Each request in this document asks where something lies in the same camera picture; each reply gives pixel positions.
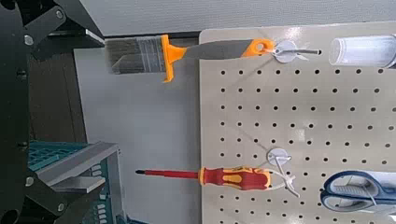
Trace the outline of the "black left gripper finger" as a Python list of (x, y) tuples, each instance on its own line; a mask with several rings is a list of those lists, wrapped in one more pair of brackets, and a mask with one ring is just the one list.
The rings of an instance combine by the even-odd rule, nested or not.
[(117, 224), (120, 149), (97, 142), (30, 144), (18, 224)]
[(105, 46), (105, 38), (80, 0), (18, 0), (27, 54), (44, 60), (71, 49)]

